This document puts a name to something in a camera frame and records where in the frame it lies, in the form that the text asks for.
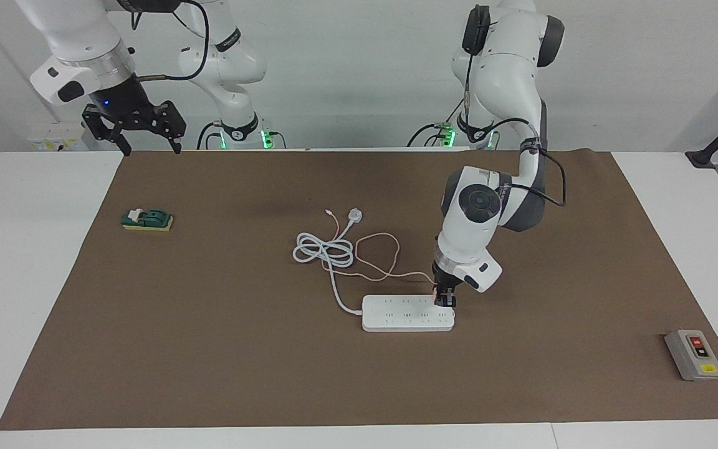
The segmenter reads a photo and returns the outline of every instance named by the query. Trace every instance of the black circular joint cover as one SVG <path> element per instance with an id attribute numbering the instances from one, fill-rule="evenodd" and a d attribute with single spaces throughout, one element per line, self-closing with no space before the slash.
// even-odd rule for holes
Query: black circular joint cover
<path id="1" fill-rule="evenodd" d="M 537 67 L 548 66 L 556 59 L 558 48 L 561 47 L 561 40 L 563 38 L 564 23 L 556 17 L 547 16 L 547 28 L 545 28 L 545 37 L 542 38 L 542 46 L 539 47 L 539 60 L 536 62 Z"/>
<path id="2" fill-rule="evenodd" d="M 459 207 L 474 223 L 486 223 L 500 212 L 500 196 L 486 185 L 470 184 L 459 193 Z"/>

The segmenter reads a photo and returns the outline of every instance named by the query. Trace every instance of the gray switch box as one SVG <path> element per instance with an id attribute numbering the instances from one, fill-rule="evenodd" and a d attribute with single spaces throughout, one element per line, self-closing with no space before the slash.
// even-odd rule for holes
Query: gray switch box
<path id="1" fill-rule="evenodd" d="M 702 331 L 680 329 L 664 341 L 684 380 L 718 379 L 718 361 Z"/>

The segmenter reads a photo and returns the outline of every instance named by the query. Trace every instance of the brown mat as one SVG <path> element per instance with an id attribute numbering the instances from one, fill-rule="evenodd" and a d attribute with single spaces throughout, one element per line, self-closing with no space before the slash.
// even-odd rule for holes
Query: brown mat
<path id="1" fill-rule="evenodd" d="M 367 333 L 297 233 L 388 231 L 429 270 L 439 197 L 462 165 L 514 153 L 134 153 L 123 160 L 12 393 L 0 430 L 718 418 L 718 380 L 681 381 L 661 334 L 718 338 L 610 154 L 556 153 L 570 204 L 495 234 L 501 279 L 459 288 L 448 333 Z M 548 191 L 559 178 L 549 169 Z M 164 208 L 170 233 L 119 227 Z M 386 265 L 393 243 L 367 242 Z M 421 282 L 337 279 L 366 294 Z"/>

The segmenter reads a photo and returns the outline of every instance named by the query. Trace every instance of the white power cord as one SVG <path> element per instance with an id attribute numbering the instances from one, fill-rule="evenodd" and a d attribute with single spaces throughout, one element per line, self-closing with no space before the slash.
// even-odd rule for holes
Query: white power cord
<path id="1" fill-rule="evenodd" d="M 345 234 L 348 233 L 348 230 L 351 228 L 351 226 L 361 221 L 361 210 L 358 210 L 357 208 L 351 209 L 350 213 L 348 213 L 348 224 L 345 229 L 342 230 L 342 233 L 340 233 L 340 222 L 337 217 L 334 216 L 334 213 L 332 213 L 330 210 L 325 210 L 325 213 L 330 215 L 334 219 L 334 223 L 337 224 L 337 230 L 334 233 L 334 237 L 330 241 L 323 241 L 323 239 L 318 238 L 314 234 L 300 233 L 295 240 L 296 247 L 293 249 L 293 259 L 302 264 L 314 261 L 314 259 L 320 259 L 323 269 L 328 272 L 328 277 L 331 279 L 331 288 L 334 291 L 334 298 L 337 300 L 337 304 L 339 304 L 341 309 L 345 312 L 356 316 L 360 316 L 362 314 L 361 310 L 350 309 L 342 303 L 340 294 L 339 292 L 337 292 L 337 281 L 336 279 L 334 279 L 335 274 L 340 274 L 343 276 L 361 276 L 362 278 L 373 282 L 381 282 L 387 278 L 403 278 L 404 276 L 421 275 L 428 279 L 431 284 L 434 283 L 431 277 L 423 272 L 411 272 L 403 274 L 392 273 L 395 268 L 395 264 L 397 263 L 398 253 L 401 252 L 401 243 L 398 241 L 398 239 L 395 238 L 395 236 L 391 235 L 390 233 L 375 233 L 369 236 L 364 236 L 364 238 L 361 238 L 357 241 L 357 252 L 354 253 L 353 243 L 351 243 L 344 237 Z M 371 264 L 371 262 L 364 261 L 364 259 L 359 258 L 359 242 L 365 241 L 366 239 L 375 238 L 375 236 L 388 236 L 389 238 L 393 239 L 393 241 L 395 241 L 397 248 L 395 250 L 395 256 L 393 256 L 393 264 L 391 264 L 390 270 L 384 271 L 376 265 Z M 363 264 L 370 265 L 370 267 L 375 268 L 384 276 L 382 276 L 382 278 L 373 279 L 362 273 L 343 273 L 334 271 L 335 267 L 350 267 L 351 265 L 353 265 L 354 261 L 359 261 Z"/>

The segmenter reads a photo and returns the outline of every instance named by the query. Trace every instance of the power outlet socket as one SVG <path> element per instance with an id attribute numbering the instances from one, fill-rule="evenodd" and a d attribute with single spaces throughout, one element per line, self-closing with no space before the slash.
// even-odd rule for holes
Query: power outlet socket
<path id="1" fill-rule="evenodd" d="M 367 332 L 447 332 L 455 316 L 450 307 L 435 305 L 431 295 L 367 295 L 361 313 Z"/>

